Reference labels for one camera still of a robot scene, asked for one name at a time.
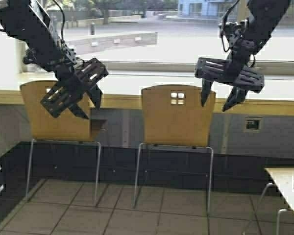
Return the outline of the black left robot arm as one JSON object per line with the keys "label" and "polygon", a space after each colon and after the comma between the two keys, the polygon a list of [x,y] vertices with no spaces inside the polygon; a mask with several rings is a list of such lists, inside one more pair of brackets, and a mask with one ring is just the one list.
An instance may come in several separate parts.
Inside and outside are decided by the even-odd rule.
{"label": "black left robot arm", "polygon": [[98,82],[108,75],[97,58],[82,60],[57,32],[52,18],[37,0],[0,0],[0,31],[28,46],[23,63],[36,64],[54,73],[57,82],[40,103],[53,117],[68,109],[76,117],[88,119],[78,103],[86,94],[100,109],[103,92]]}

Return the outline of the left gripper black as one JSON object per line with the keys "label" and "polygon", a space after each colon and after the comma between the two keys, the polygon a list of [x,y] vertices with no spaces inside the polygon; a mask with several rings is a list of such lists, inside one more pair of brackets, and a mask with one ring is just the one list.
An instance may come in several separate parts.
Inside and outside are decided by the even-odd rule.
{"label": "left gripper black", "polygon": [[53,118],[58,118],[66,109],[78,118],[89,119],[89,102],[81,102],[86,94],[99,110],[101,107],[102,91],[98,82],[109,73],[101,61],[92,58],[80,60],[73,48],[63,48],[64,59],[53,66],[57,82],[41,99],[42,106]]}

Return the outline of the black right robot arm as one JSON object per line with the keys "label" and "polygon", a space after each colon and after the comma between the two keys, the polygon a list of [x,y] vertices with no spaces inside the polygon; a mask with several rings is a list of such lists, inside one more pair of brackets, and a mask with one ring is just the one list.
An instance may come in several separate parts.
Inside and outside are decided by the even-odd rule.
{"label": "black right robot arm", "polygon": [[249,91],[260,93],[265,86],[264,75],[253,69],[256,54],[271,38],[272,32],[287,12],[289,0],[249,0],[246,4],[250,17],[240,22],[228,21],[238,4],[235,1],[219,23],[221,40],[228,41],[226,59],[200,57],[195,77],[202,80],[201,105],[204,106],[214,82],[232,86],[222,111],[243,103]]}

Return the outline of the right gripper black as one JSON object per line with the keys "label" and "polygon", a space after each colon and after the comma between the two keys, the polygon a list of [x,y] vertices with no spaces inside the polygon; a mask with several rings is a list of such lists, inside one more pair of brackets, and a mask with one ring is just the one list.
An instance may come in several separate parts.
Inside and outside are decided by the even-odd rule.
{"label": "right gripper black", "polygon": [[199,57],[195,77],[202,79],[201,105],[205,106],[213,82],[233,87],[222,111],[225,112],[245,101],[247,91],[259,93],[264,87],[264,75],[257,72],[254,57],[264,47],[264,40],[228,39],[226,59]]}

